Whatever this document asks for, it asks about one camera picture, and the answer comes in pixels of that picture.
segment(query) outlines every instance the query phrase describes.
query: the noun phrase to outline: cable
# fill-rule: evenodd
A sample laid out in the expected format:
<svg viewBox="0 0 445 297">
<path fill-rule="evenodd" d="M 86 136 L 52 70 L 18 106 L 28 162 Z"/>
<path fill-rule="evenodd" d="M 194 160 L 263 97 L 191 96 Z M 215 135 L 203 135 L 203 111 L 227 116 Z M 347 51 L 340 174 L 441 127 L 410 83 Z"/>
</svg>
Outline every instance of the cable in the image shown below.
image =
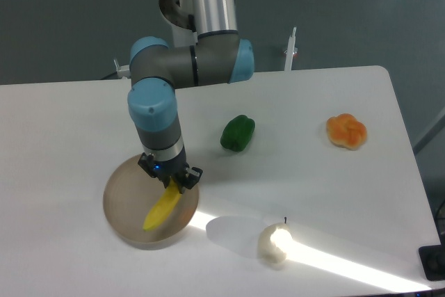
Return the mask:
<svg viewBox="0 0 445 297">
<path fill-rule="evenodd" d="M 439 205 L 439 208 L 436 211 L 436 214 L 434 215 L 434 220 L 436 221 L 439 218 L 439 212 L 442 210 L 442 207 L 445 205 L 445 200 L 442 201 L 442 203 Z"/>
<path fill-rule="evenodd" d="M 104 78 L 101 78 L 100 80 L 107 80 L 110 79 L 112 76 L 117 75 L 118 73 L 114 71 L 113 73 L 110 73 L 109 75 L 105 76 Z"/>
</svg>

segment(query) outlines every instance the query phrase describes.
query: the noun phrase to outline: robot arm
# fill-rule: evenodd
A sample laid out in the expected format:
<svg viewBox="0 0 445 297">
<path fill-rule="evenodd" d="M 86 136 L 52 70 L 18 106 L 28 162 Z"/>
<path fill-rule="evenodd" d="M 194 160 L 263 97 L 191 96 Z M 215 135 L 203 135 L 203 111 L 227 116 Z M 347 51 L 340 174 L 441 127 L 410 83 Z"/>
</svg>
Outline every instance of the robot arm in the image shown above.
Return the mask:
<svg viewBox="0 0 445 297">
<path fill-rule="evenodd" d="M 129 112 L 144 154 L 139 164 L 165 186 L 173 178 L 183 193 L 200 179 L 189 168 L 175 89 L 248 80 L 252 46 L 236 30 L 234 0 L 193 0 L 197 44 L 168 49 L 161 39 L 138 40 L 131 48 Z"/>
</svg>

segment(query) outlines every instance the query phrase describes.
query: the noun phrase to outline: gray floor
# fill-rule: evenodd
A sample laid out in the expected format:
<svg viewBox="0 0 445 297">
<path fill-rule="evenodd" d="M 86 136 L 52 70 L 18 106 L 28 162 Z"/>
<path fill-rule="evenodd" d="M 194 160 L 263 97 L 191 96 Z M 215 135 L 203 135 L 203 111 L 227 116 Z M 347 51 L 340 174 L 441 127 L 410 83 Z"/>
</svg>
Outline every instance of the gray floor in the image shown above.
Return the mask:
<svg viewBox="0 0 445 297">
<path fill-rule="evenodd" d="M 0 0 L 0 84 L 99 79 L 142 36 L 170 39 L 158 0 Z M 257 71 L 381 65 L 413 141 L 445 106 L 445 0 L 236 0 Z M 445 198 L 445 131 L 417 161 L 432 209 Z"/>
</svg>

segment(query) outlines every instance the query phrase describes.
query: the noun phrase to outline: banana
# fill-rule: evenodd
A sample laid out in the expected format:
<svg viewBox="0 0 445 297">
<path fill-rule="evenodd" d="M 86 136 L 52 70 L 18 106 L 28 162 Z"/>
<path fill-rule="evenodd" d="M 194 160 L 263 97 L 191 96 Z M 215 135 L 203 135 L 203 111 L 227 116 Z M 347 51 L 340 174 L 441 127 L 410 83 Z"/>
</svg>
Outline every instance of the banana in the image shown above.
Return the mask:
<svg viewBox="0 0 445 297">
<path fill-rule="evenodd" d="M 171 214 L 180 198 L 181 193 L 176 182 L 170 179 L 170 183 L 165 189 L 164 194 L 145 217 L 143 225 L 144 231 L 154 230 L 162 224 Z"/>
</svg>

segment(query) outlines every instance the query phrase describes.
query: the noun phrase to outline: bell pepper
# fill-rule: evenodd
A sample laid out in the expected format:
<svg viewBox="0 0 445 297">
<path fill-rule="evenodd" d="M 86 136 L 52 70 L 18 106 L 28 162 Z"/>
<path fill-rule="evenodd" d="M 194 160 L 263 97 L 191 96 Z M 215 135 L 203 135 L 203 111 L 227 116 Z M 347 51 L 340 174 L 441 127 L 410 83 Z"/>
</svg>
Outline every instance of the bell pepper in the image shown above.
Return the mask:
<svg viewBox="0 0 445 297">
<path fill-rule="evenodd" d="M 254 130 L 254 120 L 246 115 L 236 116 L 224 128 L 220 143 L 225 149 L 241 152 L 248 146 Z"/>
</svg>

